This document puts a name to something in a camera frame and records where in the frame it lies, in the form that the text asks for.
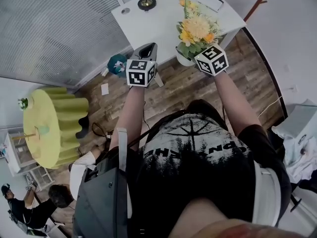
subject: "white vase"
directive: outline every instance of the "white vase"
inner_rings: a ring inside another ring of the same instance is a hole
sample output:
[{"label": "white vase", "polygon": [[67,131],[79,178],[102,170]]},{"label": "white vase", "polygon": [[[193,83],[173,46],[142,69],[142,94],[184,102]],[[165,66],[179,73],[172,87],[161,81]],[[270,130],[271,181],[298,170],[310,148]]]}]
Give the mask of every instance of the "white vase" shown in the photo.
[{"label": "white vase", "polygon": [[176,54],[177,60],[183,66],[193,66],[195,63],[193,61],[189,61],[188,59],[184,58],[179,52]]},{"label": "white vase", "polygon": [[34,99],[33,99],[33,97],[32,97],[32,96],[29,96],[29,97],[27,97],[27,99],[28,99],[28,107],[27,107],[27,109],[33,108],[33,105],[34,105]]}]

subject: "white cube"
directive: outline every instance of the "white cube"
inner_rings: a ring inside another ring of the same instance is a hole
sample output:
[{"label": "white cube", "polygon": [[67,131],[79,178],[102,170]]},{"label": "white cube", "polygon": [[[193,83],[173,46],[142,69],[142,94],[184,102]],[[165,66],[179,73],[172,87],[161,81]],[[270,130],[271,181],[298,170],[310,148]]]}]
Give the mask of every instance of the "white cube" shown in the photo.
[{"label": "white cube", "polygon": [[147,87],[156,74],[155,61],[134,60],[127,61],[127,84],[131,86]]},{"label": "white cube", "polygon": [[217,44],[195,56],[195,60],[201,71],[212,76],[216,76],[229,66],[225,51]]}]

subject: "paper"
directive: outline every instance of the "paper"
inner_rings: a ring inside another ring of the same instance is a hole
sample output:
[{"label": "paper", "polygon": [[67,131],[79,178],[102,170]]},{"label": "paper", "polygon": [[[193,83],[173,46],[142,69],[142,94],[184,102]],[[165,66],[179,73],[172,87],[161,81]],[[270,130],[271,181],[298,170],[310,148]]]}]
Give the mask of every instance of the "paper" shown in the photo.
[{"label": "paper", "polygon": [[101,95],[109,94],[108,83],[101,85]]}]

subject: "lamp base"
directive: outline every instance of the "lamp base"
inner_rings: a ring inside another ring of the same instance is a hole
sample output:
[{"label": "lamp base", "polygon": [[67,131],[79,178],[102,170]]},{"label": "lamp base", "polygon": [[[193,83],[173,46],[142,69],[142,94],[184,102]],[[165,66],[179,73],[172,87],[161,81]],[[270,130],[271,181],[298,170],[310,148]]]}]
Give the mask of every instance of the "lamp base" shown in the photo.
[{"label": "lamp base", "polygon": [[139,0],[138,1],[138,7],[141,10],[148,11],[150,9],[153,9],[157,4],[156,0]]}]

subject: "person wearing black cap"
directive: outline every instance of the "person wearing black cap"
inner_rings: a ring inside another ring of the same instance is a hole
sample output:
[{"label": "person wearing black cap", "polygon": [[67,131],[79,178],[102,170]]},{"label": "person wearing black cap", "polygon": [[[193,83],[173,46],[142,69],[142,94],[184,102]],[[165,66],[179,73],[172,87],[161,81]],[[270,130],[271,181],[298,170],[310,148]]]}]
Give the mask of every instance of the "person wearing black cap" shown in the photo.
[{"label": "person wearing black cap", "polygon": [[14,194],[10,189],[9,184],[5,184],[1,187],[1,192],[5,199],[8,201],[12,214],[21,222],[25,223],[32,229],[43,228],[48,218],[56,210],[56,206],[49,199],[43,203],[40,203],[37,207],[27,209],[32,206],[34,200],[34,191],[36,187],[33,186],[26,193],[23,200],[14,198]]}]

